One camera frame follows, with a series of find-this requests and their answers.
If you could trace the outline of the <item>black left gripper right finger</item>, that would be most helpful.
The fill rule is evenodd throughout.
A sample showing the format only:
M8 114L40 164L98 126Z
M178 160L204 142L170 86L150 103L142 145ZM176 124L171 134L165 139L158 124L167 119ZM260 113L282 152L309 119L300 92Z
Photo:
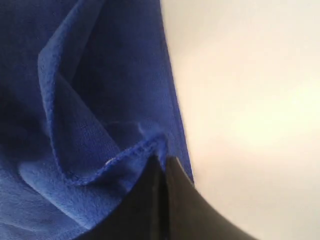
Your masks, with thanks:
M176 157L166 160L170 240L254 240L197 191Z

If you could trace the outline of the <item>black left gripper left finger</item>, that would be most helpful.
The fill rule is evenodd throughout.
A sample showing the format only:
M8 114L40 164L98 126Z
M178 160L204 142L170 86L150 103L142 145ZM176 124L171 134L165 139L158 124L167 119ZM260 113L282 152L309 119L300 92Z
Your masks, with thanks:
M149 157L142 174L122 202L77 240L161 240L159 194L163 172L158 158Z

